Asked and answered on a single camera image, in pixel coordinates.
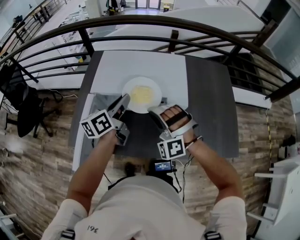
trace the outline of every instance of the wristband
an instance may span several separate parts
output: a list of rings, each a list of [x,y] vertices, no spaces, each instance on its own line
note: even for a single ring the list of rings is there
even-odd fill
[[[203,141],[203,137],[199,136],[199,137],[195,138],[193,141],[187,143],[186,149],[188,149],[193,143],[197,142],[199,139],[201,139]]]

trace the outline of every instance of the yellow object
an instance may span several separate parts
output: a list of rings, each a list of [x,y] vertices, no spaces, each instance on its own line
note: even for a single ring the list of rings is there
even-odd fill
[[[153,90],[150,87],[135,86],[130,93],[130,98],[135,104],[149,104],[153,100]]]

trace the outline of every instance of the round plate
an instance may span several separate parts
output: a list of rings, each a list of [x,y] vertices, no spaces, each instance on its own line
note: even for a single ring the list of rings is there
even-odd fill
[[[150,78],[136,77],[128,81],[122,91],[122,96],[128,94],[131,97],[132,90],[135,87],[149,87],[153,91],[152,101],[150,103],[135,103],[132,100],[129,102],[128,108],[135,113],[148,113],[148,108],[158,106],[161,102],[162,94],[159,86]]]

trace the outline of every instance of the person's right hand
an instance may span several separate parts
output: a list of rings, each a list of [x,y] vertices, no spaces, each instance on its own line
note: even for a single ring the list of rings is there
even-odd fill
[[[180,113],[182,110],[178,106],[170,107],[169,109],[165,110],[160,116],[165,120],[169,120],[170,118],[174,117],[176,114]],[[184,117],[183,119],[180,119],[173,125],[169,127],[169,129],[173,132],[177,129],[181,128],[182,126],[186,125],[188,123],[189,119],[188,117]],[[193,129],[191,128],[187,132],[183,134],[183,141],[184,143],[190,143],[195,138],[195,134]]]

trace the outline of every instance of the person's left arm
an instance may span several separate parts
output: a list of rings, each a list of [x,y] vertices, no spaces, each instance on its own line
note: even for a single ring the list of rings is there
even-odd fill
[[[115,130],[102,136],[88,159],[73,175],[66,200],[45,230],[41,240],[59,239],[65,230],[74,230],[76,223],[88,216],[92,197],[117,143]]]

